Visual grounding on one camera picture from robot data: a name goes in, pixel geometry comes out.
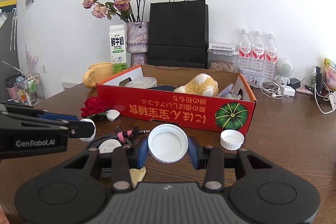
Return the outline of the red artificial rose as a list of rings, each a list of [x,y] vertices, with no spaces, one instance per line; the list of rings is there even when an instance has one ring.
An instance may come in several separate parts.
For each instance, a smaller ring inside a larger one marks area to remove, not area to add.
[[[80,109],[82,118],[90,118],[94,115],[100,115],[109,110],[108,104],[98,97],[86,99],[84,107]]]

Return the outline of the white bottle cap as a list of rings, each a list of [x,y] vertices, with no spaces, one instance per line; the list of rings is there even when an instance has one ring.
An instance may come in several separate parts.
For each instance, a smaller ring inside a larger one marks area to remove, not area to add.
[[[171,164],[187,153],[189,141],[186,133],[174,124],[161,124],[151,130],[148,147],[156,161]]]
[[[244,135],[236,130],[224,130],[220,134],[220,144],[228,151],[240,149],[244,141]]]

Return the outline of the navy zipper pouch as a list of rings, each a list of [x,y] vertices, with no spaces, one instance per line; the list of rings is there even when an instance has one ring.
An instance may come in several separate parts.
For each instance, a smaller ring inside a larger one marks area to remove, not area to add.
[[[161,86],[151,87],[150,89],[151,90],[173,92],[173,91],[175,91],[176,87],[171,86],[171,85],[161,85]]]

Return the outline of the purple fabric pouch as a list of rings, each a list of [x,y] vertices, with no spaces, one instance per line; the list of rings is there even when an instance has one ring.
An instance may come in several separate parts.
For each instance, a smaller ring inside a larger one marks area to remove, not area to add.
[[[227,94],[232,93],[233,87],[234,87],[234,84],[229,84],[221,92],[219,92],[218,97],[224,98]]]

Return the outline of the yellow plush toy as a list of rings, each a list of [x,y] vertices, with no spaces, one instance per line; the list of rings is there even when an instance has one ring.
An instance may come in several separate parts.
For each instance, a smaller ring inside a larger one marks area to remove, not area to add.
[[[218,91],[218,82],[205,73],[198,74],[190,82],[174,90],[176,93],[196,94],[207,97],[216,97]]]

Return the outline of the white jar with lid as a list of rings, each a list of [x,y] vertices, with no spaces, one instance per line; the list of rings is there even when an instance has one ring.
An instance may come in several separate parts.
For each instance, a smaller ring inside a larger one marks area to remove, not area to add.
[[[96,136],[96,125],[93,120],[83,118],[79,124],[79,137],[81,141],[90,142]]]

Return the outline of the iridescent plastic bag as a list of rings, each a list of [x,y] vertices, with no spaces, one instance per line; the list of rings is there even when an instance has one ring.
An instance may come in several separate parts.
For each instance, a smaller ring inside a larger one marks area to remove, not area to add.
[[[233,94],[233,93],[224,94],[223,97],[226,98],[226,99],[230,99],[230,100],[241,100],[242,99],[241,94],[236,95],[236,94]]]

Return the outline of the white earphones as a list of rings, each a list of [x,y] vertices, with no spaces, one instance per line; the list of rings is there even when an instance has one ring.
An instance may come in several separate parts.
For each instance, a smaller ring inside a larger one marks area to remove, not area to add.
[[[284,93],[275,79],[264,80],[259,83],[261,92],[268,98],[280,100]]]

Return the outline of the red cardboard box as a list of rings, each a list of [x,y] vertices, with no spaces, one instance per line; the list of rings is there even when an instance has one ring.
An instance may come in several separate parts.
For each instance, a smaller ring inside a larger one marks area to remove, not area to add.
[[[210,75],[224,90],[233,86],[232,94],[241,99],[205,97],[155,89],[120,86],[125,79],[154,77],[157,84],[182,86],[196,75]],[[257,99],[240,73],[197,69],[137,65],[117,73],[96,85],[98,97],[122,116],[145,121],[170,122],[200,130],[221,132],[234,129],[247,134]]]

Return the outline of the white charger block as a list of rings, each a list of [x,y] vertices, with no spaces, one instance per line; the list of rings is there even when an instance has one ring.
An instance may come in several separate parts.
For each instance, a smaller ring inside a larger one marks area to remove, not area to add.
[[[280,85],[281,93],[284,97],[294,97],[295,89],[288,85]]]

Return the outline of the purple flower vase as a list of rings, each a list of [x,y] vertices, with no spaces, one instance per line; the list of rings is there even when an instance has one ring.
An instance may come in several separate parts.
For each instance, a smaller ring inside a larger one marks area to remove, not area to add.
[[[126,51],[130,53],[130,66],[147,63],[149,22],[126,24]]]

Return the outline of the decorated tin box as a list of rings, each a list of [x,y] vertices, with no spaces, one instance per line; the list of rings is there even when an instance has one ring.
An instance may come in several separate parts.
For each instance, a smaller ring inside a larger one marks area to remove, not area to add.
[[[259,88],[260,83],[265,79],[264,73],[253,69],[238,69],[238,72],[244,76],[249,86],[253,88]]]

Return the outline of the black phone stand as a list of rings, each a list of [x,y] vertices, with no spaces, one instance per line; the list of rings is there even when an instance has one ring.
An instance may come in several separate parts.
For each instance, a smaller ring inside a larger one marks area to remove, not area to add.
[[[321,68],[316,66],[314,69],[315,83],[314,83],[314,92],[319,96],[323,95],[324,89],[324,74],[321,72]]]

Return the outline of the snack packet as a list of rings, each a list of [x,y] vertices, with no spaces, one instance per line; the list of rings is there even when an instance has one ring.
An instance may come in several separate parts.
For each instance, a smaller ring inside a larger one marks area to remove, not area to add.
[[[325,58],[324,61],[325,69],[325,83],[330,90],[336,90],[336,69],[335,63],[331,59]]]

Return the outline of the white paper box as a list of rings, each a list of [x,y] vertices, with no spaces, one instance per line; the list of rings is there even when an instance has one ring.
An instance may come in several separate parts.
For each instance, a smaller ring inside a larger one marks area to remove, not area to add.
[[[236,50],[235,46],[230,44],[222,44],[222,43],[209,43],[209,50],[219,50],[219,51],[231,51],[234,52]]]

